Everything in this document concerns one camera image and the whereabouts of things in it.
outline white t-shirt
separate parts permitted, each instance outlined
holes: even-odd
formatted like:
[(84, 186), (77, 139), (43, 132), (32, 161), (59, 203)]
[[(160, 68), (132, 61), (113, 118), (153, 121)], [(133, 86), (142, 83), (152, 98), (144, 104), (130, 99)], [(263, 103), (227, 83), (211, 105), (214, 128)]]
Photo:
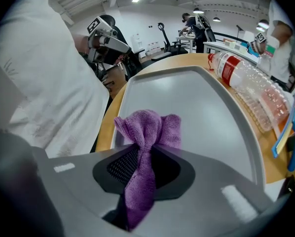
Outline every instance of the white t-shirt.
[[(279, 6), (276, 0), (271, 0), (269, 5), (269, 28), (267, 36), (270, 36), (274, 31), (278, 21), (281, 21), (293, 30), (293, 26), (283, 9)], [(291, 52), (291, 40), (282, 44), (274, 53), (271, 59), (270, 74), (276, 79), (285, 83), (289, 80), (289, 57)]]
[(48, 0), (17, 0), (3, 18), (0, 68), (23, 95), (9, 132), (44, 148), (49, 158), (90, 152), (109, 93)]

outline round table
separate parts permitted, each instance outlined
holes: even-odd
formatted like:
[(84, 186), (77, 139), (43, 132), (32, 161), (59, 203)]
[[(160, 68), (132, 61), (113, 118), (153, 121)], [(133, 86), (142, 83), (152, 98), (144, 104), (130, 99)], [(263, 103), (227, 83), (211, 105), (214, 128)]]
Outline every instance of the round table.
[[(139, 74), (145, 74), (145, 73), (149, 73), (153, 71), (165, 70), (169, 68), (189, 66), (189, 65), (201, 66), (208, 70), (209, 69), (208, 54), (189, 53), (189, 54), (181, 54), (181, 55), (168, 57), (166, 59), (163, 59), (151, 64), (150, 66), (140, 71)], [(217, 78), (216, 74), (213, 71), (210, 71), (210, 72), (212, 76)], [(266, 173), (266, 182), (272, 183), (272, 182), (284, 179), (287, 176), (290, 176), (291, 174), (295, 176), (295, 171), (293, 173), (290, 173), (287, 170), (287, 166), (290, 160), (290, 155), (286, 149), (284, 149), (279, 154), (278, 158), (276, 159), (274, 159), (272, 155), (271, 147), (276, 142), (276, 136), (274, 131), (272, 130), (266, 133), (261, 133), (258, 126), (253, 121), (253, 118), (250, 116), (248, 110), (245, 108), (245, 105), (240, 101), (240, 99), (238, 99), (235, 96), (235, 91), (231, 87), (223, 83), (221, 79), (218, 79), (218, 80), (224, 85), (224, 87), (232, 94), (234, 99), (238, 102), (238, 104), (243, 109), (244, 113), (246, 114), (249, 122), (251, 123), (253, 127), (253, 130), (255, 132), (255, 135), (259, 142), (259, 146), (262, 151), (263, 163), (264, 163), (264, 168)], [(97, 141), (97, 147), (96, 147), (97, 152), (108, 150), (111, 147), (111, 139), (112, 139), (112, 134), (114, 131), (113, 119), (116, 116), (118, 116), (119, 108), (122, 102), (125, 88), (126, 88), (126, 85), (124, 85), (124, 87), (116, 95), (116, 97), (114, 98), (113, 102), (111, 103), (110, 107), (108, 108), (104, 116), (100, 131), (99, 131), (99, 135), (98, 135), (98, 141)]]

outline microfiber cloth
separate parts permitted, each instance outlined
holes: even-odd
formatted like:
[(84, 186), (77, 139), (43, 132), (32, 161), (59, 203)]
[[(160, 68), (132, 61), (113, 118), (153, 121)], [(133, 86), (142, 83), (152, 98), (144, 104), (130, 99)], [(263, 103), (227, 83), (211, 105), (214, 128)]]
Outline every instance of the microfiber cloth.
[(181, 118), (170, 114), (160, 117), (151, 110), (136, 111), (129, 117), (114, 119), (116, 129), (138, 144), (138, 167), (124, 189), (128, 228), (133, 230), (153, 206), (156, 189), (150, 150), (154, 144), (180, 148)]

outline white table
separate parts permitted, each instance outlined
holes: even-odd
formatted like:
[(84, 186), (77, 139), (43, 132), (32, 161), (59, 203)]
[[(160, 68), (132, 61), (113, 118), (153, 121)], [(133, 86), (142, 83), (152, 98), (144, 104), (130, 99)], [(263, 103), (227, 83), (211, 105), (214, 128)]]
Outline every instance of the white table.
[(224, 45), (224, 43), (222, 42), (203, 42), (203, 44), (204, 44), (204, 51), (207, 53), (208, 53), (208, 48), (215, 50), (216, 53), (221, 51), (228, 51), (252, 62), (255, 65), (258, 63), (258, 58), (256, 56), (249, 53), (243, 54), (238, 50), (235, 50), (229, 46)]
[(179, 41), (181, 41), (181, 40), (187, 40), (187, 41), (189, 41), (189, 53), (192, 53), (192, 41), (194, 39), (186, 38), (184, 36), (176, 37), (176, 39), (179, 40)]

